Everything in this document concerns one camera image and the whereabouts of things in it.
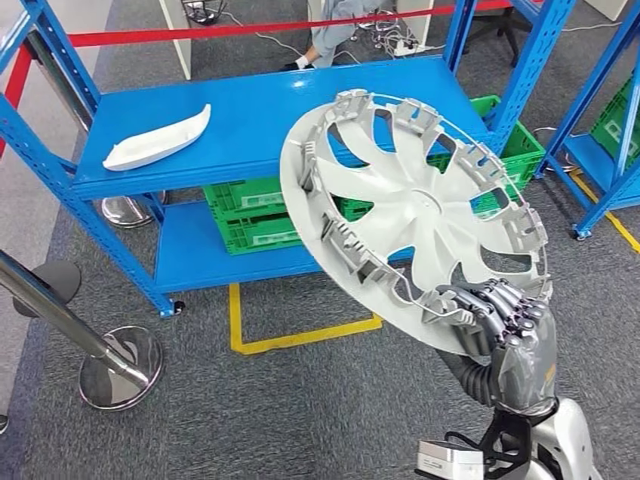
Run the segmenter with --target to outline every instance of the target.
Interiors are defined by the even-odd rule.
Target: shelf
[[[608,152],[600,146],[589,133],[572,135],[565,140],[565,149],[585,175],[597,186],[600,193],[607,192],[614,175],[615,165]],[[611,209],[624,208],[640,203],[640,182],[631,185]]]
[[[489,135],[439,56],[154,87],[103,95],[72,188],[92,199],[277,175],[282,143],[298,118],[352,88],[417,98],[477,140]],[[206,103],[212,110],[208,127],[188,148],[127,172],[102,166],[115,143]]]
[[[406,259],[411,249],[390,260]],[[162,293],[319,272],[303,246],[229,255],[206,202],[165,209],[158,240],[155,284]]]
[[[589,180],[606,192],[614,175],[614,160],[589,133],[571,135],[565,140],[565,149]]]

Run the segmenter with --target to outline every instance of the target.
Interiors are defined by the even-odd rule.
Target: white plastic part
[[[125,138],[117,143],[103,162],[107,170],[123,171],[157,162],[197,140],[207,128],[211,106],[186,120]]]
[[[378,104],[386,99],[393,103]],[[374,138],[377,116],[387,120],[395,151]],[[315,260],[349,295],[422,342],[465,354],[459,328],[472,328],[473,316],[450,295],[438,294],[461,264],[470,282],[506,278],[533,297],[550,295],[543,246],[546,234],[538,215],[522,202],[509,202],[489,218],[474,215],[470,200],[510,180],[502,162],[463,132],[469,144],[454,139],[442,124],[457,129],[428,105],[351,90],[334,103],[303,115],[287,136],[280,181],[287,209],[300,239]],[[334,155],[329,136],[365,166],[349,168]],[[436,142],[452,157],[444,174],[426,163]],[[349,222],[334,197],[373,202],[364,217]],[[388,263],[395,252],[414,247],[411,280]],[[492,270],[482,248],[528,256],[530,268],[510,273]],[[539,273],[540,252],[544,272]],[[405,290],[397,290],[398,282]]]

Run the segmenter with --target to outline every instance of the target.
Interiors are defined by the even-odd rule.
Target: power strip
[[[395,46],[395,49],[393,51],[393,55],[396,57],[405,57],[407,55],[414,55],[416,53],[426,52],[427,50],[429,50],[429,48],[426,47],[424,45],[420,45],[417,42],[410,43],[405,42],[405,40],[399,40]]]

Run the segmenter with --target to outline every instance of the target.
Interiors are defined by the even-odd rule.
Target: yellow floor tape
[[[584,182],[584,180],[580,177],[580,173],[581,172],[580,170],[574,170],[573,172],[570,173],[569,176],[571,177],[571,180],[576,182],[576,185],[579,186],[580,190],[586,193],[586,196],[590,198],[592,202],[598,202],[598,197],[596,197],[592,190],[589,188],[589,185],[587,185]],[[631,245],[631,248],[635,250],[636,253],[640,253],[640,242],[636,240],[635,237],[632,235],[631,232],[627,230],[626,227],[623,225],[622,222],[618,220],[617,217],[614,216],[611,212],[607,212],[605,214],[605,216],[607,217],[608,220],[611,222],[611,224],[614,225],[614,228],[620,232],[620,234],[622,235],[623,238],[629,242],[629,244]]]
[[[382,327],[382,319],[376,314],[373,314],[371,318],[358,320],[344,325],[244,343],[242,341],[242,314],[240,307],[240,285],[237,283],[232,283],[229,286],[229,322],[229,331],[231,332],[231,349],[243,355],[263,353],[276,348],[297,347],[307,343],[328,340],[330,338],[368,332]]]

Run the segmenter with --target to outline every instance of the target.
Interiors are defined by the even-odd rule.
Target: stanchion
[[[0,285],[88,354],[80,369],[80,394],[100,410],[119,411],[151,391],[162,369],[162,348],[142,327],[127,326],[100,337],[38,277],[0,249]]]

